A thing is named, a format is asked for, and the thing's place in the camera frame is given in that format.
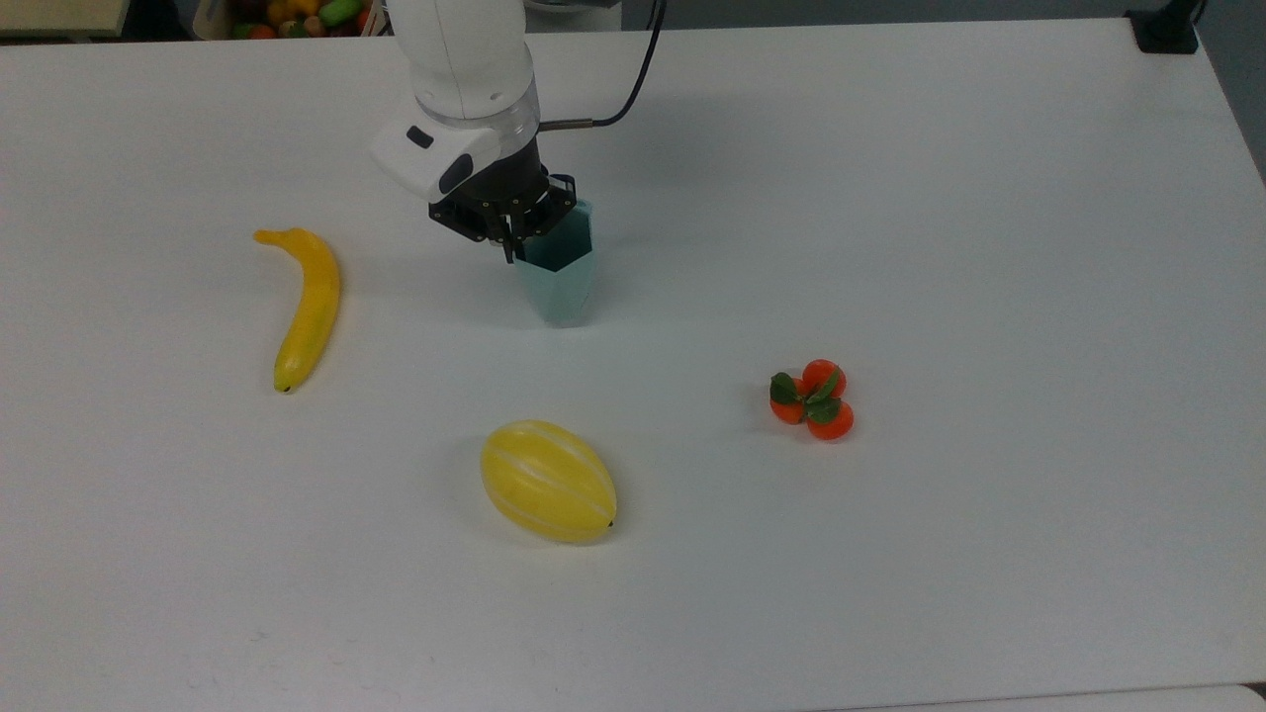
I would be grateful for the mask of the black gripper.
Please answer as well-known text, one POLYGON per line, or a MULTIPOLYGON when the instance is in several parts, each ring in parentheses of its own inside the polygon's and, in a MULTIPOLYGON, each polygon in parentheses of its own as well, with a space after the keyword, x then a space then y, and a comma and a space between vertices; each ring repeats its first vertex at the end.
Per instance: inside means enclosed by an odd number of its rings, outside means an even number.
POLYGON ((543 237, 577 205, 575 177, 549 172, 533 139, 430 203, 428 215, 461 237, 503 246, 506 264, 515 264, 520 239, 543 237))

